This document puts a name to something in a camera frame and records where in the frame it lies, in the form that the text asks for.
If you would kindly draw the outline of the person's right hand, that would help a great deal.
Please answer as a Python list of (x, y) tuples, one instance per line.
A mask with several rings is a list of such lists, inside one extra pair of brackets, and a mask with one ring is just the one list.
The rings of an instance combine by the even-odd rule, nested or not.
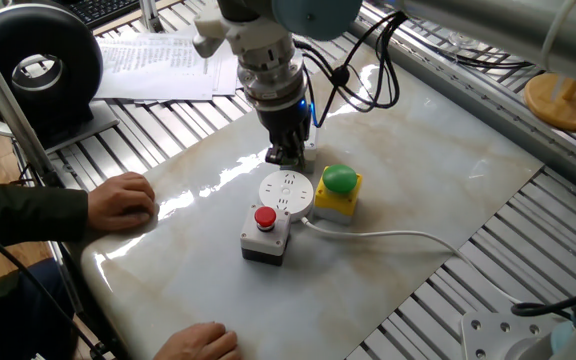
[(234, 331), (222, 323), (194, 324), (171, 335), (154, 360), (241, 360)]

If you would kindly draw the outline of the person's left hand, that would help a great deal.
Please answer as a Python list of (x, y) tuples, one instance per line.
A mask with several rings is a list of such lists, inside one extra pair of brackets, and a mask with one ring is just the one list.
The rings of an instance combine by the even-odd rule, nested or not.
[(88, 227), (102, 232), (132, 229), (156, 214), (155, 192), (149, 181), (129, 172), (106, 180), (88, 193)]

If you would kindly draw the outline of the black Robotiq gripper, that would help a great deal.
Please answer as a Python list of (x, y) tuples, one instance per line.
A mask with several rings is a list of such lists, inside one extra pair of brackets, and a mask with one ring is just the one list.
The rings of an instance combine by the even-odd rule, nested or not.
[(263, 127), (269, 132), (272, 146), (265, 161), (303, 172), (306, 169), (304, 142), (309, 135), (311, 108), (305, 97), (283, 109), (258, 110)]

